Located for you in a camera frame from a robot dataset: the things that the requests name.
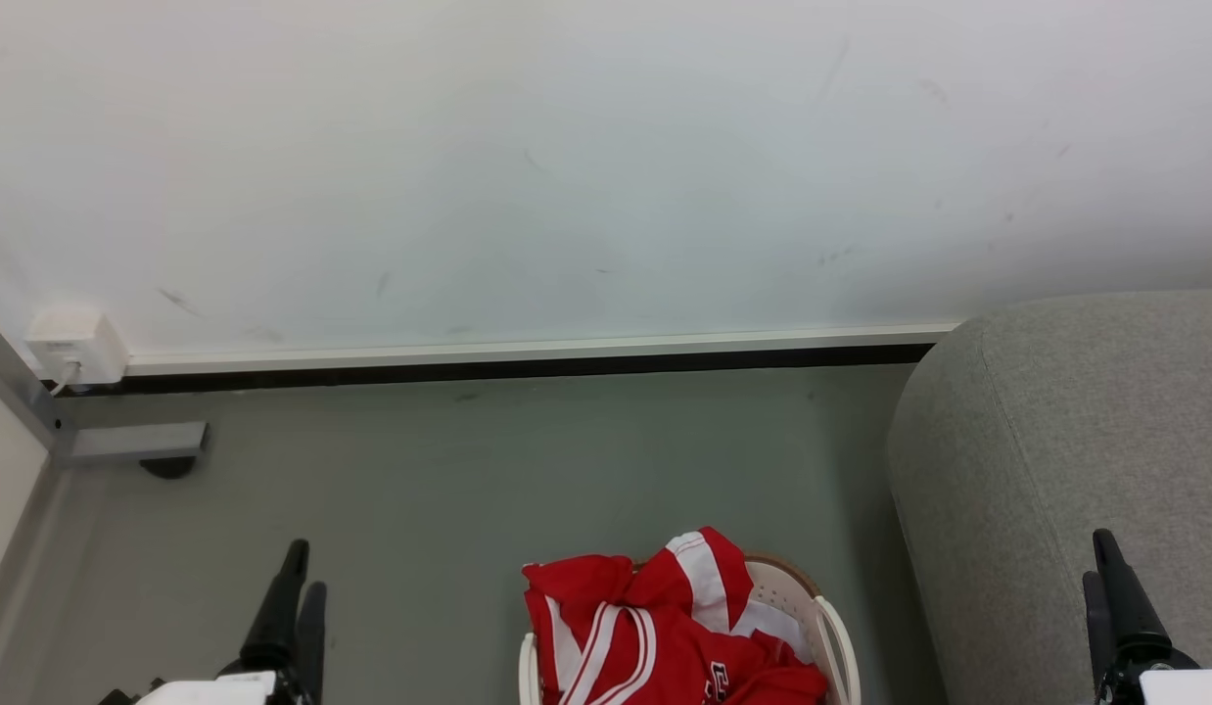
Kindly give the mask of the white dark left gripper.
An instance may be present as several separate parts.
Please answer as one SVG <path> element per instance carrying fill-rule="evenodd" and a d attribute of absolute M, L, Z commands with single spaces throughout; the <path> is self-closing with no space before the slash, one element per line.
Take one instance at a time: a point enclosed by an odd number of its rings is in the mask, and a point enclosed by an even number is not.
<path fill-rule="evenodd" d="M 115 688 L 99 705 L 274 705 L 276 693 L 278 705 L 321 705 L 328 588 L 311 581 L 302 598 L 307 568 L 309 541 L 293 540 L 240 648 L 239 664 L 248 671 L 215 680 L 153 680 L 145 693 Z"/>

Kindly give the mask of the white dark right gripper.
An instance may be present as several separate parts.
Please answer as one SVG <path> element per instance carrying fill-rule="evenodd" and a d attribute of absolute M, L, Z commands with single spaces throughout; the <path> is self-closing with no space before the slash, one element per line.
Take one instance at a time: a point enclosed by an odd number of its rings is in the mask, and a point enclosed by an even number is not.
<path fill-rule="evenodd" d="M 1093 532 L 1094 571 L 1082 577 L 1094 705 L 1212 705 L 1212 669 L 1173 650 L 1111 531 Z"/>

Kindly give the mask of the red white sports jersey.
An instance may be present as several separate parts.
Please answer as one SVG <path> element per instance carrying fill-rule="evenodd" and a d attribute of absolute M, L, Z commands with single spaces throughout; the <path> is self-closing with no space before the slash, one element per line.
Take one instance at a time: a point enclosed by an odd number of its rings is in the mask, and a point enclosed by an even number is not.
<path fill-rule="evenodd" d="M 644 563 L 524 566 L 541 705 L 822 705 L 797 621 L 751 598 L 745 554 L 711 527 Z"/>

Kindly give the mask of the grey upholstered seat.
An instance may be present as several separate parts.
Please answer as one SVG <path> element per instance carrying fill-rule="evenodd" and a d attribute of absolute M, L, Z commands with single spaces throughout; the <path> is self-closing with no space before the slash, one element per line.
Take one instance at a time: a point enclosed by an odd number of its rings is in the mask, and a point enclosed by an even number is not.
<path fill-rule="evenodd" d="M 888 470 L 950 705 L 1093 704 L 1099 528 L 1212 667 L 1212 290 L 957 326 L 907 382 Z"/>

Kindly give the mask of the white perforated laundry basket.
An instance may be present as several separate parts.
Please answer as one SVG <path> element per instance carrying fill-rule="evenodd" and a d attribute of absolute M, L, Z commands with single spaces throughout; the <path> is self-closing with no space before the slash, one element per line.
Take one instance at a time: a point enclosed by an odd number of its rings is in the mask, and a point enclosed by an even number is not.
<path fill-rule="evenodd" d="M 754 588 L 741 627 L 781 627 L 795 653 L 821 669 L 828 680 L 822 705 L 862 705 L 861 667 L 852 640 L 834 606 L 816 581 L 794 564 L 768 554 L 745 554 Z M 574 674 L 581 642 L 562 620 L 560 604 L 549 601 L 545 617 L 536 617 L 527 598 L 532 627 L 518 653 L 518 703 L 553 705 L 545 690 L 560 683 L 560 674 Z"/>

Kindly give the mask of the white baseboard strip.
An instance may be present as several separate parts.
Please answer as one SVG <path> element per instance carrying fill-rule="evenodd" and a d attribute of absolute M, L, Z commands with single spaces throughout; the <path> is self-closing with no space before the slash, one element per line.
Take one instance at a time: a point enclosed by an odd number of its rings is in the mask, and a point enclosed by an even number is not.
<path fill-rule="evenodd" d="M 648 336 L 648 338 L 132 355 L 126 369 L 124 369 L 124 376 L 127 378 L 150 378 L 150 376 L 280 373 L 280 371 L 355 369 L 355 367 L 703 355 L 703 352 L 774 352 L 774 350 L 933 344 L 943 336 L 951 333 L 951 329 L 956 329 L 959 323 L 959 320 L 948 320 L 927 323 L 758 331 L 758 333 Z"/>

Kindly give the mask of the grey metal frame leg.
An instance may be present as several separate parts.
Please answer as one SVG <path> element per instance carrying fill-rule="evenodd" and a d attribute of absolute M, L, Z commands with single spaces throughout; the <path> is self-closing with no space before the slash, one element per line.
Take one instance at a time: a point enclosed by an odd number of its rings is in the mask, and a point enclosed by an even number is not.
<path fill-rule="evenodd" d="M 0 333 L 0 705 L 28 705 L 99 517 L 105 469 L 202 455 L 204 422 L 78 428 Z"/>

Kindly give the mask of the white wall socket box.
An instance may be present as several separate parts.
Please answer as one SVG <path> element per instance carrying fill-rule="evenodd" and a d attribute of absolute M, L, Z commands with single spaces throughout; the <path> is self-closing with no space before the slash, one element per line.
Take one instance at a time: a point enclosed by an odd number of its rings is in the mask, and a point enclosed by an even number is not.
<path fill-rule="evenodd" d="M 57 384 L 101 385 L 121 382 L 130 352 L 105 313 L 91 306 L 48 306 L 38 313 L 25 336 L 42 379 Z"/>

